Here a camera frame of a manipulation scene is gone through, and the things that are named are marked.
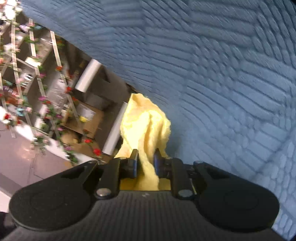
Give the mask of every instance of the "artificial flower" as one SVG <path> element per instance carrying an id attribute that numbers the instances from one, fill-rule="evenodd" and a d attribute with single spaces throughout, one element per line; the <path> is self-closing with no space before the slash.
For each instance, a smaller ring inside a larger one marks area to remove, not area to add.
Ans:
<path id="1" fill-rule="evenodd" d="M 27 107 L 26 112 L 31 113 L 32 112 L 32 107 Z"/>
<path id="2" fill-rule="evenodd" d="M 94 154 L 95 154 L 96 156 L 100 156 L 100 155 L 102 154 L 102 152 L 101 152 L 100 149 L 95 148 L 95 149 L 94 149 Z"/>
<path id="3" fill-rule="evenodd" d="M 41 73 L 39 76 L 40 76 L 41 79 L 43 79 L 43 78 L 46 77 L 46 74 L 45 73 Z"/>
<path id="4" fill-rule="evenodd" d="M 71 91 L 72 91 L 72 88 L 68 86 L 68 87 L 66 88 L 65 93 L 69 93 L 69 92 L 71 92 Z"/>
<path id="5" fill-rule="evenodd" d="M 92 141 L 90 139 L 85 139 L 84 143 L 89 144 L 89 143 L 92 143 Z"/>
<path id="6" fill-rule="evenodd" d="M 72 150 L 72 148 L 70 146 L 65 146 L 64 149 L 65 150 Z"/>
<path id="7" fill-rule="evenodd" d="M 57 70 L 57 71 L 61 71 L 62 68 L 63 68 L 62 66 L 57 66 L 57 67 L 56 67 L 56 70 Z"/>
<path id="8" fill-rule="evenodd" d="M 10 114 L 9 113 L 6 113 L 5 115 L 4 115 L 4 119 L 5 120 L 8 120 L 10 118 Z"/>
<path id="9" fill-rule="evenodd" d="M 39 101 L 45 101 L 45 100 L 46 100 L 46 97 L 45 97 L 45 96 L 40 96 L 40 97 L 38 98 L 38 100 L 39 100 Z"/>
<path id="10" fill-rule="evenodd" d="M 88 134 L 89 131 L 88 131 L 87 129 L 83 129 L 83 133 L 84 133 L 84 134 Z"/>
<path id="11" fill-rule="evenodd" d="M 80 120 L 82 123 L 87 122 L 87 119 L 86 119 L 84 116 L 79 116 L 79 120 Z"/>

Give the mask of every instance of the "pink flower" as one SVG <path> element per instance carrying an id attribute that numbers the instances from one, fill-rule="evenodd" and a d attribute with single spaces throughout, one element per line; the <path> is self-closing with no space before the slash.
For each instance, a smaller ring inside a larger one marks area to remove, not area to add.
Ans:
<path id="1" fill-rule="evenodd" d="M 65 146 L 64 148 L 65 148 L 65 150 L 72 150 L 72 148 L 70 146 Z"/>
<path id="2" fill-rule="evenodd" d="M 45 101 L 45 100 L 46 100 L 46 97 L 45 97 L 45 96 L 40 96 L 40 97 L 38 98 L 38 100 L 39 100 L 39 101 Z"/>
<path id="3" fill-rule="evenodd" d="M 26 112 L 31 113 L 32 112 L 32 108 L 31 107 L 27 107 L 26 108 Z"/>

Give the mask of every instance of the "floor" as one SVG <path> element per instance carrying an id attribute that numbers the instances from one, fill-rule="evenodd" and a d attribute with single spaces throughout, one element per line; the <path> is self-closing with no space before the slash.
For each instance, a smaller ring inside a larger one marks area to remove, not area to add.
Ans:
<path id="1" fill-rule="evenodd" d="M 0 212 L 8 212 L 8 204 L 10 197 L 0 191 Z"/>
<path id="2" fill-rule="evenodd" d="M 0 123 L 0 191 L 11 196 L 19 188 L 38 182 L 70 167 L 69 162 L 46 151 L 43 156 L 30 149 L 30 141 Z"/>

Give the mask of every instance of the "ribbed surface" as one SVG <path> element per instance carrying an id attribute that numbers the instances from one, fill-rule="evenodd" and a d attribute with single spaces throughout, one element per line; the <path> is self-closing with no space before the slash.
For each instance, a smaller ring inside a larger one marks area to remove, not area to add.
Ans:
<path id="1" fill-rule="evenodd" d="M 238 234 L 208 223 L 190 201 L 180 201 L 170 192 L 121 191 L 116 198 L 98 201 L 81 222 L 55 232 L 18 228 L 4 241 L 283 241 L 271 229 Z"/>
<path id="2" fill-rule="evenodd" d="M 168 154 L 272 190 L 296 233 L 296 13 L 291 0 L 22 0 L 172 122 Z"/>

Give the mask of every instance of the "blue textured fabric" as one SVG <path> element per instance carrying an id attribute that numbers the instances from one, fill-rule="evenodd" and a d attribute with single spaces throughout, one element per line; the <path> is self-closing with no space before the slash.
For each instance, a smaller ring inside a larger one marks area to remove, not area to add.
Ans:
<path id="1" fill-rule="evenodd" d="M 168 153 L 279 198 L 296 233 L 296 13 L 290 0 L 22 0 L 24 12 L 147 95 Z"/>

